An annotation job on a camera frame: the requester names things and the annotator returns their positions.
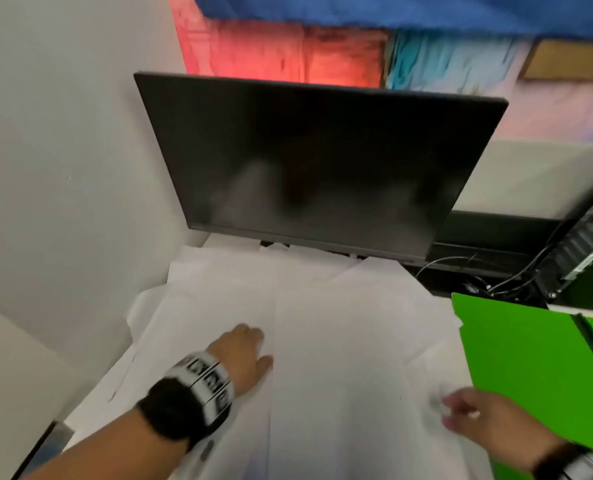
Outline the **person's left hand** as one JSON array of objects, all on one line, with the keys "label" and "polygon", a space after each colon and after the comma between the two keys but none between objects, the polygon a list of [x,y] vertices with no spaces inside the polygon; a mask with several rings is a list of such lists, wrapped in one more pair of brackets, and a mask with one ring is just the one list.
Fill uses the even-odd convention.
[{"label": "person's left hand", "polygon": [[238,324],[222,334],[205,350],[227,371],[234,386],[235,397],[244,396],[257,386],[249,387],[249,367],[252,356],[271,356],[260,355],[263,342],[264,332],[260,328]]}]

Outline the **person's right hand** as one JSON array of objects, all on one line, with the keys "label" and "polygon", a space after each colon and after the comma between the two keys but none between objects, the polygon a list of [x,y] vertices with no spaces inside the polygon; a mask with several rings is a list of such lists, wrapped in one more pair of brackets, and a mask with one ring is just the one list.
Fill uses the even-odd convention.
[{"label": "person's right hand", "polygon": [[484,449],[493,460],[531,472],[566,440],[504,395],[480,392],[478,435],[462,435]]}]

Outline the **large white paper sheet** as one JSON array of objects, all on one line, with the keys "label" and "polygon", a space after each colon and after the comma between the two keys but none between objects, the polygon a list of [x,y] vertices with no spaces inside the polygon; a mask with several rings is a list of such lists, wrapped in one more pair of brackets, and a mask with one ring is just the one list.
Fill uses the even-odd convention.
[{"label": "large white paper sheet", "polygon": [[[77,446],[142,398],[186,355],[203,351],[239,323],[264,331],[261,355],[271,353],[275,298],[262,289],[231,285],[170,291],[161,300],[141,338],[132,347],[122,381],[112,398],[90,414],[65,450]],[[267,374],[233,404],[230,417],[184,457],[167,480],[269,480],[269,425],[272,375]]]},{"label": "large white paper sheet", "polygon": [[441,424],[441,398],[471,385],[459,332],[405,362],[392,318],[353,287],[279,294],[269,480],[494,480]]}]

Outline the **person's left forearm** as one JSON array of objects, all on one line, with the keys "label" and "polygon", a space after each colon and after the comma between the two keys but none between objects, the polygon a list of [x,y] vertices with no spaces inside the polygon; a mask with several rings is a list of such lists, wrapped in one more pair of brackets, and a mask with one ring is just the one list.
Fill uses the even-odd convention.
[{"label": "person's left forearm", "polygon": [[22,480],[167,480],[188,447],[187,439],[159,435],[133,408]]}]

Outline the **green folder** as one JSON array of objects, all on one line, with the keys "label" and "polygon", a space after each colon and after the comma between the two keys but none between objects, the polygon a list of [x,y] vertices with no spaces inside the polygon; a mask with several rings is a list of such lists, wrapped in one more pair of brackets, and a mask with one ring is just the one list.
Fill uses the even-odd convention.
[{"label": "green folder", "polygon": [[[473,385],[593,448],[593,349],[572,314],[452,295]],[[583,312],[593,329],[593,316]]]}]

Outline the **black desktop computer case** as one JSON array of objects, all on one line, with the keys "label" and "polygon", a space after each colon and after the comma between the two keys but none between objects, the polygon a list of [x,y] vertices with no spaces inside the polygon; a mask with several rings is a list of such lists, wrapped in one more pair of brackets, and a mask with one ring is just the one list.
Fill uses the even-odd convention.
[{"label": "black desktop computer case", "polygon": [[593,206],[545,256],[534,273],[535,284],[547,300],[593,265]]}]

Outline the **black computer monitor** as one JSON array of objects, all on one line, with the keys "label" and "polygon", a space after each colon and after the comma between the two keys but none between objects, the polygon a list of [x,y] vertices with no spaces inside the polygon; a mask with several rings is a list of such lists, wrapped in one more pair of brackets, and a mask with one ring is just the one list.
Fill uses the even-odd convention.
[{"label": "black computer monitor", "polygon": [[509,102],[136,72],[186,224],[423,258]]}]

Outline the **white panel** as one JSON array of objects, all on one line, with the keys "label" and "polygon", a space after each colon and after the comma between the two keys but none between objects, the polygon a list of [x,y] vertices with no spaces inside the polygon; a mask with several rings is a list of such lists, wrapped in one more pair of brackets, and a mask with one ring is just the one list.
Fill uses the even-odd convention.
[{"label": "white panel", "polygon": [[593,191],[593,144],[493,141],[453,209],[563,219]]}]

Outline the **brown framed board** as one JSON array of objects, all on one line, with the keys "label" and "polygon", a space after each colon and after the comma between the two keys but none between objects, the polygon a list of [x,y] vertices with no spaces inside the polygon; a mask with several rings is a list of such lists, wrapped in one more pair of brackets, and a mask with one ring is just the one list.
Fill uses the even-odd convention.
[{"label": "brown framed board", "polygon": [[531,47],[518,78],[593,82],[593,41],[540,39]]}]

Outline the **colourful wall painting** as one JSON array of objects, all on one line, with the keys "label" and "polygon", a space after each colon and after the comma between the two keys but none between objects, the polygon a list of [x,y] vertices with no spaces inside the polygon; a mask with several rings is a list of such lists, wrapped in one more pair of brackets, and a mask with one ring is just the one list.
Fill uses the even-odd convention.
[{"label": "colourful wall painting", "polygon": [[593,143],[593,83],[520,80],[530,39],[217,21],[168,1],[191,75],[499,96],[494,138]]}]

